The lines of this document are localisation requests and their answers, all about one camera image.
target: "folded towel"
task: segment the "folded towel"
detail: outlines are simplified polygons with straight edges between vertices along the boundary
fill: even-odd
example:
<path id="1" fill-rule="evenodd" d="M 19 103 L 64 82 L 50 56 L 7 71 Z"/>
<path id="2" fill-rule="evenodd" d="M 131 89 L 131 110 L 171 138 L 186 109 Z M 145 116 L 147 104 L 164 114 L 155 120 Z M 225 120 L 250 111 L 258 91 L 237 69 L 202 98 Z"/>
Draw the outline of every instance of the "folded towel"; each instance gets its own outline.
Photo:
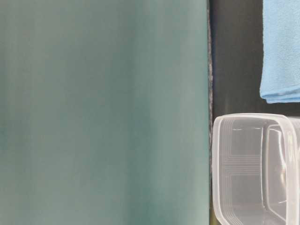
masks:
<path id="1" fill-rule="evenodd" d="M 300 0 L 263 0 L 261 97 L 300 102 Z"/>

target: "blue cloth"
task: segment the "blue cloth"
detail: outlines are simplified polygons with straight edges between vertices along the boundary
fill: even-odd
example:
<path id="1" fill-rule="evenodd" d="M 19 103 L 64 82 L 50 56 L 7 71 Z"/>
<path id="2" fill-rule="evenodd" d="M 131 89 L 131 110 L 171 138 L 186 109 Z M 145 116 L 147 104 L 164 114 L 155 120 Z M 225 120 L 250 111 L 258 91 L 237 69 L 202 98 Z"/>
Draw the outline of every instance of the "blue cloth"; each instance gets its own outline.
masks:
<path id="1" fill-rule="evenodd" d="M 263 0 L 261 97 L 300 102 L 300 0 Z"/>

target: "transparent plastic box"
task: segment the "transparent plastic box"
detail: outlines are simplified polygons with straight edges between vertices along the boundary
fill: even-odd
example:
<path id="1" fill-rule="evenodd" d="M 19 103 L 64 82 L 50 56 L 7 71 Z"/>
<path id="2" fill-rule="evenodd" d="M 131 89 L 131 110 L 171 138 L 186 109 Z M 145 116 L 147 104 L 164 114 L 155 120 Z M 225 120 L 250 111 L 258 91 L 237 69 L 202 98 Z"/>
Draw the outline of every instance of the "transparent plastic box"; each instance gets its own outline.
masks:
<path id="1" fill-rule="evenodd" d="M 216 118 L 213 205 L 222 225 L 299 225 L 300 119 L 243 113 Z"/>

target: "green board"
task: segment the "green board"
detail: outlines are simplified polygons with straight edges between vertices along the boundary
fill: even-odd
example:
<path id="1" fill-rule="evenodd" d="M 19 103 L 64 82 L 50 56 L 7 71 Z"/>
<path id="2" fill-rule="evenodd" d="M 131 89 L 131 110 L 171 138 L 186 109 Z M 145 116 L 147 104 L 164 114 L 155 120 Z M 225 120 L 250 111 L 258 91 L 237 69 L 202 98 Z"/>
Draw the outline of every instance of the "green board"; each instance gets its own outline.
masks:
<path id="1" fill-rule="evenodd" d="M 205 0 L 0 1 L 0 224 L 209 224 Z"/>

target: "black surface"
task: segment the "black surface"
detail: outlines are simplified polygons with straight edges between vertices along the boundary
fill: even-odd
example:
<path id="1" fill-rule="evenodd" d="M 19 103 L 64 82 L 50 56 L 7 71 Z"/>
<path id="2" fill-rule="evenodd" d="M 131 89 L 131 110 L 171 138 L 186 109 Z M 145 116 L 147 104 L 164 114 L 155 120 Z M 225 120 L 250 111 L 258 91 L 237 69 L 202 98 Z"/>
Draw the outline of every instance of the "black surface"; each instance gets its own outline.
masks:
<path id="1" fill-rule="evenodd" d="M 300 104 L 267 104 L 259 96 L 263 67 L 263 1 L 211 0 L 213 119 L 230 113 L 300 116 Z"/>

